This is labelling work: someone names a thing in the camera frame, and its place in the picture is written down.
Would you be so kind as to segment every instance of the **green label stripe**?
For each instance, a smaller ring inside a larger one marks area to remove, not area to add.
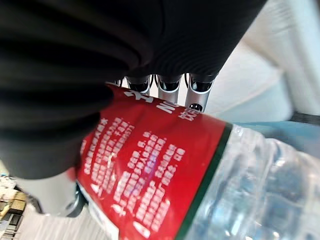
[[[196,215],[196,212],[202,202],[202,199],[204,198],[207,189],[215,175],[215,172],[218,168],[218,165],[220,163],[221,157],[224,153],[224,150],[226,148],[230,133],[232,130],[232,124],[227,123],[225,125],[225,128],[223,130],[221,139],[219,141],[219,144],[215,150],[215,153],[213,154],[213,157],[211,159],[211,162],[205,171],[205,174],[203,176],[203,179],[199,185],[199,188],[194,196],[194,199],[192,200],[192,203],[189,207],[188,212],[186,213],[183,222],[181,224],[181,227],[175,236],[175,240],[184,240],[186,237],[186,234],[193,222],[193,219]]]

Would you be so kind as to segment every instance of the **plastic water bottle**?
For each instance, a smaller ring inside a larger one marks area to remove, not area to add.
[[[320,239],[320,160],[233,126],[186,240]]]
[[[320,160],[109,86],[77,179],[112,240],[320,240]]]

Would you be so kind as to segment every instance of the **blue surface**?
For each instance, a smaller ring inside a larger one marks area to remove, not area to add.
[[[320,159],[320,126],[295,121],[235,123]]]

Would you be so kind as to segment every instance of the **water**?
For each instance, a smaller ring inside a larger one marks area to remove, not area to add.
[[[320,160],[234,126],[186,239],[319,240]]]

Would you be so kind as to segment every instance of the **red bottle label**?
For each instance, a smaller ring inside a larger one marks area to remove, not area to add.
[[[196,110],[108,87],[114,100],[83,141],[78,181],[119,239],[183,238],[230,129]]]

